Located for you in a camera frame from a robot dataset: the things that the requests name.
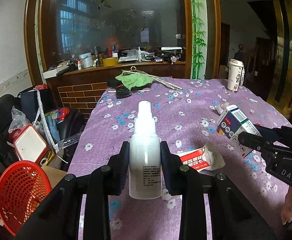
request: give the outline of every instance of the blue glove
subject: blue glove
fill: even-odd
[[[57,123],[56,120],[52,120],[50,115],[46,116],[46,122],[48,124],[49,127],[49,131],[51,133],[51,136],[53,137],[53,139],[55,140],[55,142],[59,142],[60,141],[60,135],[59,135],[59,131],[57,128]]]

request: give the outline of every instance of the white spray bottle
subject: white spray bottle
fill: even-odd
[[[162,194],[160,139],[150,102],[138,104],[134,134],[129,143],[129,195],[136,199],[154,199]]]

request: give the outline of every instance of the white measuring tape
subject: white measuring tape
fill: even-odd
[[[58,147],[58,144],[55,144],[54,143],[54,140],[51,136],[51,133],[49,131],[49,128],[48,128],[48,125],[47,125],[47,122],[46,122],[46,118],[45,118],[45,114],[44,114],[44,110],[42,108],[42,102],[41,102],[41,98],[40,98],[40,92],[39,90],[35,89],[37,91],[37,99],[38,99],[38,111],[37,111],[37,115],[36,115],[36,119],[35,121],[33,121],[33,125],[36,124],[37,120],[38,120],[38,117],[39,117],[39,114],[41,115],[41,122],[42,122],[42,126],[44,128],[44,131],[45,131],[45,135],[46,135],[46,138],[47,138],[47,141],[48,141],[48,144],[49,146],[54,149],[56,155],[58,158],[60,158],[63,162],[67,163],[66,161],[64,161],[60,156],[58,156],[58,152],[60,151],[59,147]]]

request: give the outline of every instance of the green cloth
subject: green cloth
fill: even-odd
[[[151,84],[153,79],[150,76],[135,73],[131,75],[121,74],[116,77],[117,80],[120,80],[122,84],[131,90],[132,87],[142,87],[146,84]]]

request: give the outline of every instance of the purple floral tablecloth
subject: purple floral tablecloth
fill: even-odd
[[[92,112],[80,138],[69,173],[76,176],[91,173],[107,164],[110,156],[119,153],[123,141],[134,131],[138,103],[148,100],[156,122],[158,136],[167,141],[172,153],[214,143],[225,160],[224,172],[253,204],[280,238],[283,230],[280,211],[288,186],[265,172],[265,161],[253,151],[245,159],[233,147],[233,141],[217,133],[217,104],[236,104],[253,122],[273,128],[291,126],[273,106],[240,87],[238,93],[226,90],[227,80],[172,79],[182,90],[173,91],[153,83],[150,91],[133,93],[121,100],[115,93],[104,93]],[[82,239],[85,196],[81,208],[79,239]],[[128,178],[119,197],[109,197],[109,215],[113,240],[178,239],[181,218],[181,196],[170,196],[165,188],[154,200],[129,197]]]

